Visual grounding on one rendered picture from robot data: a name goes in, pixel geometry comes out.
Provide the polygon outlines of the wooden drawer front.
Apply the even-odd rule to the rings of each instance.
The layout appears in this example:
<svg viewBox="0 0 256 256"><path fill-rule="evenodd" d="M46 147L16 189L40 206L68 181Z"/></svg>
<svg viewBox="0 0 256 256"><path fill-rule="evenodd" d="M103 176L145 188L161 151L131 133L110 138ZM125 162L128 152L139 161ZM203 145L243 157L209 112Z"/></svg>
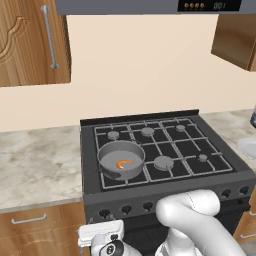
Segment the wooden drawer front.
<svg viewBox="0 0 256 256"><path fill-rule="evenodd" d="M256 234L256 194L253 194L249 200L250 210L242 215L242 218L235 230L233 237L239 244L256 242L256 237L241 239L240 235Z"/></svg>
<svg viewBox="0 0 256 256"><path fill-rule="evenodd" d="M11 219L43 221L13 225ZM78 246L77 230L85 224L82 201L0 213L0 256L90 256Z"/></svg>

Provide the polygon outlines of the orange shrimp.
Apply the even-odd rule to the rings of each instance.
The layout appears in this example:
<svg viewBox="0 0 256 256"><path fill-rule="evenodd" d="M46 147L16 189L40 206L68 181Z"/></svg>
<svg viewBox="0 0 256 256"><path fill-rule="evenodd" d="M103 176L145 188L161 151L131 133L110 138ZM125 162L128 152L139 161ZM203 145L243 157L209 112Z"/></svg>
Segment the orange shrimp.
<svg viewBox="0 0 256 256"><path fill-rule="evenodd" d="M120 170L123 170L124 169L124 167L123 167L124 164L133 164L133 163L134 163L133 160L120 160L120 161L116 162L116 167Z"/></svg>

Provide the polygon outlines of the grey cooking pot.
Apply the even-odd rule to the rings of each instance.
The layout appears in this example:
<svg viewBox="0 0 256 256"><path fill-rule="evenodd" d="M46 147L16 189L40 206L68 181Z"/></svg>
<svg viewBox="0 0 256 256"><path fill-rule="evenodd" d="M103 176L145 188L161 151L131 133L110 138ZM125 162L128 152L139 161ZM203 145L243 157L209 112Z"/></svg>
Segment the grey cooking pot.
<svg viewBox="0 0 256 256"><path fill-rule="evenodd" d="M138 176L144 167L145 150L139 141L117 140L102 146L97 154L98 172L118 181L125 181ZM120 160L133 160L133 164L124 164L123 170L116 167Z"/></svg>

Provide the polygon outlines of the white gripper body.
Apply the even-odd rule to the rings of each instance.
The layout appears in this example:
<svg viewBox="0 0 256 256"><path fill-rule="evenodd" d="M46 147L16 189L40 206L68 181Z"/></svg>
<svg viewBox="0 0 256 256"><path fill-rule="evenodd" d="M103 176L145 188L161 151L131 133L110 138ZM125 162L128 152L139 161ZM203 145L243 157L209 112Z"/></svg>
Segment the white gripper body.
<svg viewBox="0 0 256 256"><path fill-rule="evenodd" d="M80 226L78 230L78 245L80 247L89 247L92 239L98 234L106 235L106 242L110 241L112 235L116 235L118 239L123 239L124 222L122 220L113 220Z"/></svg>

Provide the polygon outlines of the black oven door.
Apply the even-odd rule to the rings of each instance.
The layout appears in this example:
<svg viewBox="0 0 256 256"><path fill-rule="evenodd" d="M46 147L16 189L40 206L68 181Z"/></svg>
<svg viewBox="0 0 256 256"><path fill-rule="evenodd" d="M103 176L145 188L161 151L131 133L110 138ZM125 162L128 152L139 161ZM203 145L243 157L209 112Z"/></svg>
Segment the black oven door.
<svg viewBox="0 0 256 256"><path fill-rule="evenodd" d="M242 214L249 209L249 198L222 201L216 218L233 235ZM155 214L126 218L124 227L123 241L137 249L142 256L154 256L168 234L168 228L159 223Z"/></svg>

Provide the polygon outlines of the carved wooden cupboard door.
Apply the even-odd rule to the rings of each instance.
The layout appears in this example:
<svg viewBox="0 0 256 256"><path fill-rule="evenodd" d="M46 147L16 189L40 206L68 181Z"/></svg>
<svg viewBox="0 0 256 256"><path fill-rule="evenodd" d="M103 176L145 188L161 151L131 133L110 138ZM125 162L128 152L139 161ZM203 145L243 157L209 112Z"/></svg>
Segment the carved wooden cupboard door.
<svg viewBox="0 0 256 256"><path fill-rule="evenodd" d="M42 5L49 21L58 69L52 69ZM67 19L55 0L0 0L0 87L63 84L71 81Z"/></svg>

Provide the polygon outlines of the white plate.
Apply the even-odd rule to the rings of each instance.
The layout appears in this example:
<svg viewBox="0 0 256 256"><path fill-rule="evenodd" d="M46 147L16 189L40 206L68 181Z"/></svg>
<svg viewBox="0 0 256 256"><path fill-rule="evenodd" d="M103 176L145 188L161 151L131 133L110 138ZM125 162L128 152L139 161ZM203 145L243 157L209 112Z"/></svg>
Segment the white plate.
<svg viewBox="0 0 256 256"><path fill-rule="evenodd" d="M256 137L242 138L237 146L244 155L256 159Z"/></svg>

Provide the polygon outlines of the plain wooden wall cupboard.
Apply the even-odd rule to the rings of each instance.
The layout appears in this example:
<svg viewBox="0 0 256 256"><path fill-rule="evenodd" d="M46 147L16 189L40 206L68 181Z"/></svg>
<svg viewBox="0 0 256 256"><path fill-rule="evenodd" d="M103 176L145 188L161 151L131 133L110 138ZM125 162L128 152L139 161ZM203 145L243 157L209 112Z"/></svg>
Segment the plain wooden wall cupboard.
<svg viewBox="0 0 256 256"><path fill-rule="evenodd" d="M211 53L244 70L256 72L256 14L221 14Z"/></svg>

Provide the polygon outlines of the dark blue container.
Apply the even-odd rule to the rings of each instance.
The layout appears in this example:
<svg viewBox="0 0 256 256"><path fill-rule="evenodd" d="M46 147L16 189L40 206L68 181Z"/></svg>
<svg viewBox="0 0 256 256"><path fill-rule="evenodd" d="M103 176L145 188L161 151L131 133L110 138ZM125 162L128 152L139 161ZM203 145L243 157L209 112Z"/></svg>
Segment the dark blue container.
<svg viewBox="0 0 256 256"><path fill-rule="evenodd" d="M256 105L255 105L254 110L253 110L252 115L251 115L250 124L254 128L256 128Z"/></svg>

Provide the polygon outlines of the dark grey gas stove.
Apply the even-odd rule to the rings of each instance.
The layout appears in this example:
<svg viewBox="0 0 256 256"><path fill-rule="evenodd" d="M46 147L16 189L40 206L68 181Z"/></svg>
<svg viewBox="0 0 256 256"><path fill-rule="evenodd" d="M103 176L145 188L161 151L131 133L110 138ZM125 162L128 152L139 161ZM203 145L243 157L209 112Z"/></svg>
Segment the dark grey gas stove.
<svg viewBox="0 0 256 256"><path fill-rule="evenodd" d="M142 172L118 181L98 172L97 154L117 140L139 141L145 150ZM88 224L155 214L158 200L197 189L214 191L222 201L249 198L253 170L199 116L197 110L86 119L80 122L83 200ZM239 189L248 186L247 195ZM221 193L229 189L224 198ZM150 211L143 204L152 202ZM130 205L124 214L121 208ZM108 209L104 219L99 211Z"/></svg>

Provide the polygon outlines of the grey range hood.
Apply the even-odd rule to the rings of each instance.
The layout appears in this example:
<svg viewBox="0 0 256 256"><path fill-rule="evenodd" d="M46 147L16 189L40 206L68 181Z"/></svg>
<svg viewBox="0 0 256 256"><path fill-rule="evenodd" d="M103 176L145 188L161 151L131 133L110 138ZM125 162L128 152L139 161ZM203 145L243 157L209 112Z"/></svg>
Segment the grey range hood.
<svg viewBox="0 0 256 256"><path fill-rule="evenodd" d="M256 14L256 0L55 0L60 15Z"/></svg>

